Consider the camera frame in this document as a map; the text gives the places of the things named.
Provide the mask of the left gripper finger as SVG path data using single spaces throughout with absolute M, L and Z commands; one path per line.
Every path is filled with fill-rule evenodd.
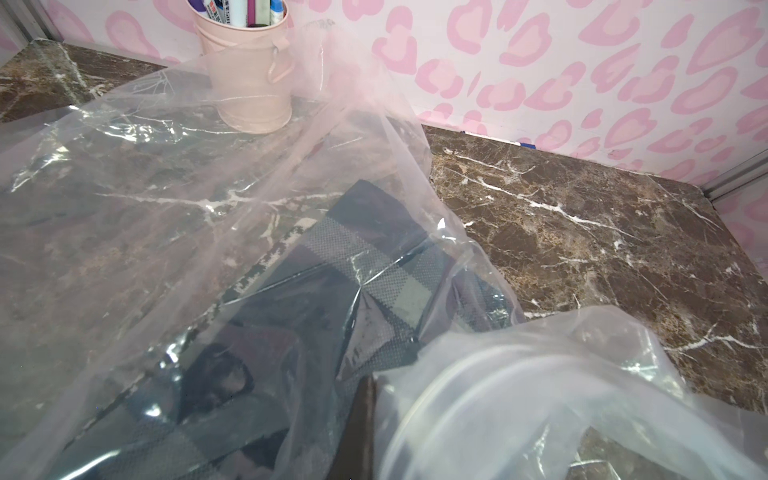
M 377 386 L 373 376 L 364 377 L 356 390 L 337 453 L 327 480 L 374 478 L 374 432 Z

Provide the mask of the clear plastic vacuum bag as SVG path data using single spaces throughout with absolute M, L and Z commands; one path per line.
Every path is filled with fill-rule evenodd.
M 53 479 L 169 344 L 358 181 L 489 261 L 430 185 L 426 136 L 382 64 L 330 23 L 288 38 L 292 116 L 277 131 L 227 125 L 202 57 L 2 153 L 1 426 L 28 429 L 3 478 Z M 766 417 L 693 393 L 638 320 L 613 306 L 522 313 L 368 375 L 373 479 L 766 477 Z

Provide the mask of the navy plaid blanket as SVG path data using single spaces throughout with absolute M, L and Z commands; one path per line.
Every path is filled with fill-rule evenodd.
M 289 233 L 69 442 L 53 479 L 323 476 L 360 381 L 523 319 L 481 250 L 358 181 Z

